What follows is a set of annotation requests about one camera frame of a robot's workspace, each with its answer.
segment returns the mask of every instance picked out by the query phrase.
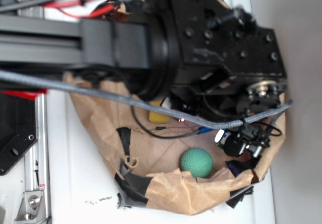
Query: gray wall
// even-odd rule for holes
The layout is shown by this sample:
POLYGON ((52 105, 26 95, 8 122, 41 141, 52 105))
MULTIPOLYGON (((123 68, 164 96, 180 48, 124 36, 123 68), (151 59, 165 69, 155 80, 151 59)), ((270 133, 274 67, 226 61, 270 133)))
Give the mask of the gray wall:
POLYGON ((278 224, 322 223, 322 0, 251 0, 288 71, 287 139, 272 171, 278 224))

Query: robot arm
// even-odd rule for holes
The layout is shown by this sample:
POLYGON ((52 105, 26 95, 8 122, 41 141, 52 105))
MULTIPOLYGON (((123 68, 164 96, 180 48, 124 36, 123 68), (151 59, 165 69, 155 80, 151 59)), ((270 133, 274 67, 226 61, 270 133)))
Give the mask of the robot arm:
MULTIPOLYGON (((94 86, 123 81, 144 101, 169 97, 175 109, 211 121, 278 108, 286 90, 274 31, 221 0, 145 0, 126 22, 0 15, 0 68, 55 80, 71 72, 94 86)), ((37 90, 8 82, 0 89, 37 90)), ((269 146, 262 131, 232 132, 226 146, 232 156, 252 150, 257 158, 269 146)))

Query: silver metal bracket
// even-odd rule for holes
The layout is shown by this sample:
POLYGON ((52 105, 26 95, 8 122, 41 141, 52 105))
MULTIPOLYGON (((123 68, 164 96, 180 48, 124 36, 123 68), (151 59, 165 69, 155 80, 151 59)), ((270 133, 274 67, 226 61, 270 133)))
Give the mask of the silver metal bracket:
POLYGON ((43 190, 26 191, 15 224, 34 224, 47 219, 43 190))

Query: gray braided cable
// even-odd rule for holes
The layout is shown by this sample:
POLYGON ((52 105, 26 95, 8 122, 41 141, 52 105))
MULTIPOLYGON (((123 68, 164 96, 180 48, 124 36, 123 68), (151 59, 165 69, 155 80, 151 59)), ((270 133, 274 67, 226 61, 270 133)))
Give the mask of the gray braided cable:
MULTIPOLYGON (((64 92, 69 92, 69 93, 75 93, 75 94, 81 94, 81 95, 87 95, 91 97, 99 97, 99 98, 104 98, 112 101, 117 101, 133 107, 139 107, 148 111, 157 112, 163 115, 168 115, 170 117, 184 118, 186 121, 193 122, 198 125, 205 126, 211 129, 222 129, 222 128, 226 129, 226 128, 233 128, 233 127, 238 127, 243 125, 243 121, 241 120, 234 120, 230 122, 212 122, 212 121, 204 120, 202 118, 192 116, 190 114, 180 112, 177 110, 154 106, 144 101, 134 99, 132 97, 126 97, 115 93, 101 91, 101 90, 92 89, 92 88, 80 87, 80 86, 71 85, 71 84, 67 84, 59 81, 26 76, 23 74, 8 72, 5 70, 0 70, 0 80, 5 82, 20 84, 20 85, 28 85, 28 86, 33 86, 37 88, 55 89, 55 90, 60 90, 64 92)), ((280 108, 270 109, 266 112, 262 112, 254 116, 247 117, 244 119, 244 121, 247 123, 258 121, 262 118, 283 112, 291 105, 292 105, 292 101, 289 101, 285 105, 281 106, 280 108)))

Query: white surface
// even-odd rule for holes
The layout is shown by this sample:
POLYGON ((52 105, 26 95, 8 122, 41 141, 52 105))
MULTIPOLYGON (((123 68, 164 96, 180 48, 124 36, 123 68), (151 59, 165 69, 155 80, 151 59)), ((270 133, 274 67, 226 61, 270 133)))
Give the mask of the white surface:
POLYGON ((0 176, 0 206, 6 211, 4 224, 14 223, 25 191, 25 159, 0 176))
MULTIPOLYGON (((231 6, 245 4, 246 10, 251 10, 250 0, 226 1, 231 6)), ((75 11, 76 14, 86 12, 80 7, 75 11)), ((46 11, 46 17, 70 20, 53 10, 46 11)), ((222 204, 196 216, 135 207, 118 209, 118 190, 113 178, 80 123, 69 96, 51 91, 47 105, 53 224, 106 223, 114 218, 119 223, 135 220, 141 223, 275 223, 269 173, 255 186, 255 194, 246 196, 235 209, 222 204)))
POLYGON ((287 138, 272 164, 276 222, 321 223, 322 0, 251 0, 288 72, 287 138))

